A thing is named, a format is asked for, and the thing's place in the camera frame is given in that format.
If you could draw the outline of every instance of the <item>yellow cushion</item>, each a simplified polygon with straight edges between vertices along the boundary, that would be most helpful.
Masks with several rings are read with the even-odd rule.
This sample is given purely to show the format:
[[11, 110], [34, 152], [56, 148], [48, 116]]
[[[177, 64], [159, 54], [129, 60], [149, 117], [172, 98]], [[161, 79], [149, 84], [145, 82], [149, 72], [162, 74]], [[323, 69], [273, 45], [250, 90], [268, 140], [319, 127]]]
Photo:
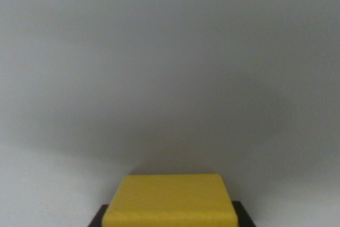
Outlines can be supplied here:
[[130, 175], [102, 226], [237, 227], [237, 216], [219, 175]]

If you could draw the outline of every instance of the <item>yellow block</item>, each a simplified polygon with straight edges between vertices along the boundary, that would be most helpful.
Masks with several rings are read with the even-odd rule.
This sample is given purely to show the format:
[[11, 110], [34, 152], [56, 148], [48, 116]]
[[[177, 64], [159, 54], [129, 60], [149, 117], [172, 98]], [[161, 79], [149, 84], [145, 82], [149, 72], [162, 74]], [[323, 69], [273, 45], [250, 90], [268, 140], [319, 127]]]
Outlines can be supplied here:
[[237, 227], [237, 216], [219, 175], [130, 175], [102, 226]]

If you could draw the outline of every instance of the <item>black base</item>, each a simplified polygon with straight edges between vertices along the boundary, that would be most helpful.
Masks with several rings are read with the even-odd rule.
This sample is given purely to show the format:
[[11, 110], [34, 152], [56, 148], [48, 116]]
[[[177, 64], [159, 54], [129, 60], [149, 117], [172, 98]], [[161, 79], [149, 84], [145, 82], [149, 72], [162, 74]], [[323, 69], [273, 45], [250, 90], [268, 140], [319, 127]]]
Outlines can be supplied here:
[[[237, 217], [239, 218], [240, 227], [256, 227], [241, 202], [233, 201], [233, 206], [236, 211]], [[97, 212], [96, 216], [93, 218], [92, 222], [88, 227], [101, 227], [101, 219], [103, 218], [108, 205], [102, 205]]]

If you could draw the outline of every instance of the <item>white surface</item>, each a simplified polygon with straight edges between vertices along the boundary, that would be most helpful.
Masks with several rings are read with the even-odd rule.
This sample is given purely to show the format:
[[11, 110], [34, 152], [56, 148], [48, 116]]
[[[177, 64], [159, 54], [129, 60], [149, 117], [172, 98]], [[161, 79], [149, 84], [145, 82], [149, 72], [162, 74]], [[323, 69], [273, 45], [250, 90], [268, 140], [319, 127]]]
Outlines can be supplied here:
[[340, 221], [340, 0], [0, 0], [0, 226], [217, 172], [259, 227]]

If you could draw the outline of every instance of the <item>white backdrop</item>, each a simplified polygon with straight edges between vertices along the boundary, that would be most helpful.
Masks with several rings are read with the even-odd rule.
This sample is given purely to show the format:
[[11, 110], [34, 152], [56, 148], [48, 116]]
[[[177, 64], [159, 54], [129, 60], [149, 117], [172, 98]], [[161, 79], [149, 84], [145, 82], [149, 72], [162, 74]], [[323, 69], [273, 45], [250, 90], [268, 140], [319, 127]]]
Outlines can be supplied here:
[[129, 173], [340, 221], [340, 0], [0, 0], [0, 226], [87, 226]]

